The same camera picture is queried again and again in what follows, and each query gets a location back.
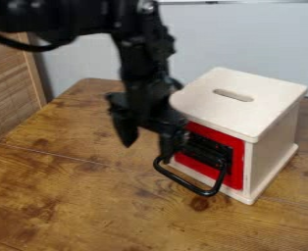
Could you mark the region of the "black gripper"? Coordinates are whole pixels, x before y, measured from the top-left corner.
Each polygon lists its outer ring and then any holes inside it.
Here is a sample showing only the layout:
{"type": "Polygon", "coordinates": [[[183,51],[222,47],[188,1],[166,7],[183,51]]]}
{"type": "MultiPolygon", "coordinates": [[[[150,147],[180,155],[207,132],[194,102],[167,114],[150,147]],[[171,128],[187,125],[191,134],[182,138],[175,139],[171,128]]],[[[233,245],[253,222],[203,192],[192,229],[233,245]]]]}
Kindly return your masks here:
{"type": "Polygon", "coordinates": [[[159,150],[164,164],[182,146],[183,116],[171,108],[171,94],[183,88],[167,73],[135,77],[121,74],[123,92],[109,92],[105,100],[119,139],[129,147],[139,137],[139,128],[159,136],[159,150]]]}

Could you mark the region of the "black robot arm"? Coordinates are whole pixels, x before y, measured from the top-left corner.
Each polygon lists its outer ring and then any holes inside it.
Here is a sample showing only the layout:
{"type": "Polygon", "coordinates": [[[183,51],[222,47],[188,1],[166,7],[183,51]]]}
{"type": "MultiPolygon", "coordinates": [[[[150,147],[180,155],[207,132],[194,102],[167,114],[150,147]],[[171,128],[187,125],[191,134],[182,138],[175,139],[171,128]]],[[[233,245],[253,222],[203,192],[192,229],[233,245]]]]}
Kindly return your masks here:
{"type": "Polygon", "coordinates": [[[105,95],[124,146],[143,127],[159,135],[160,162],[168,162],[184,133],[184,119],[168,98],[182,88],[170,76],[174,37],[155,0],[0,0],[0,44],[32,53],[71,44],[80,36],[107,34],[120,61],[121,92],[105,95]]]}

